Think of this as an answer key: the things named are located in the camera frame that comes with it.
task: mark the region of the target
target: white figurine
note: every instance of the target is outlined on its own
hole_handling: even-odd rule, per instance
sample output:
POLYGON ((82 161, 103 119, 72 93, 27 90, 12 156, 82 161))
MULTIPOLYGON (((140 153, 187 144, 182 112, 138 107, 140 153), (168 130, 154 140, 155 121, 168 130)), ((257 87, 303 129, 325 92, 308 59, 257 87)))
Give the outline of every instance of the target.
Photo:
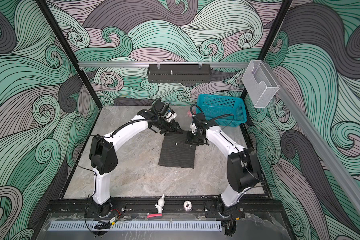
POLYGON ((157 201, 157 204, 155 204, 155 208, 157 208, 157 211, 158 211, 159 214, 161 214, 162 211, 163 211, 164 203, 165 203, 165 201, 164 201, 164 195, 163 195, 161 197, 161 199, 159 199, 157 201))

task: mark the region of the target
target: teal basket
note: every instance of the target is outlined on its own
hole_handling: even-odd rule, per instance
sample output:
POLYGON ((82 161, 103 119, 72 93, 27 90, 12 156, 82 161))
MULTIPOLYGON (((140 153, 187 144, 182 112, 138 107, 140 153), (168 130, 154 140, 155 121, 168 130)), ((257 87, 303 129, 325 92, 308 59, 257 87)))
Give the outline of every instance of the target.
POLYGON ((233 113, 233 120, 232 117, 215 120, 221 126, 237 127, 240 123, 247 121, 245 105, 241 98, 200 94, 197 98, 197 105, 203 110, 206 120, 233 113))

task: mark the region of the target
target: gray stone surface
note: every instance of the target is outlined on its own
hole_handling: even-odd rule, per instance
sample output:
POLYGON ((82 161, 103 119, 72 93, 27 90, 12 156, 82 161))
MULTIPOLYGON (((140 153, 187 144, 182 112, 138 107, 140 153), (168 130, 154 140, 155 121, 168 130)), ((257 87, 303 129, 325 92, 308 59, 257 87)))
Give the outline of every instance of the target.
MULTIPOLYGON (((128 122, 143 109, 141 106, 104 107, 92 134, 104 135, 128 122)), ((192 118, 187 115, 189 106, 172 106, 176 120, 183 130, 190 130, 192 118)), ((245 146, 240 127, 223 130, 234 141, 245 146)), ((111 172, 112 197, 218 195, 228 185, 226 157, 214 145, 196 147, 195 169, 158 166, 164 136, 147 129, 138 133, 117 151, 119 164, 111 172)), ((91 169, 89 148, 92 137, 85 146, 79 165, 91 169)), ((93 193, 93 172, 76 168, 65 199, 86 198, 93 193)), ((263 188, 251 189, 247 194, 262 194, 263 188)))

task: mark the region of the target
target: patterned wallpaper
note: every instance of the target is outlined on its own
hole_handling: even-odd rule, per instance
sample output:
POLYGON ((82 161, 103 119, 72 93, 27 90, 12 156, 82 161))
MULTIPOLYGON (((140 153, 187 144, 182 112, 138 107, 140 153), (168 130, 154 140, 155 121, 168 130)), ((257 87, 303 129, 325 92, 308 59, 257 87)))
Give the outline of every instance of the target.
MULTIPOLYGON (((257 59, 280 0, 47 0, 79 61, 257 59)), ((299 0, 300 5, 309 0, 299 0)), ((149 83, 147 68, 87 68, 106 106, 189 105, 199 94, 240 96, 242 69, 217 68, 211 83, 149 83)))
POLYGON ((98 111, 36 2, 0 1, 0 240, 32 237, 98 111))
MULTIPOLYGON (((266 61, 360 186, 360 0, 293 6, 266 61)), ((360 217, 278 95, 248 132, 298 239, 360 239, 360 217)))

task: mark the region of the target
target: clear acrylic holder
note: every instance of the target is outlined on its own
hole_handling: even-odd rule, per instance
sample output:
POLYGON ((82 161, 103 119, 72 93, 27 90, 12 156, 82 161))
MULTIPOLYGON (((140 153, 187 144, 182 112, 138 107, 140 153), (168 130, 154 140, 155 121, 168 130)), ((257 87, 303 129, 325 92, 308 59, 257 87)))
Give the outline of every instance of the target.
POLYGON ((262 60, 251 60, 242 81, 255 108, 266 108, 279 90, 273 70, 262 60))

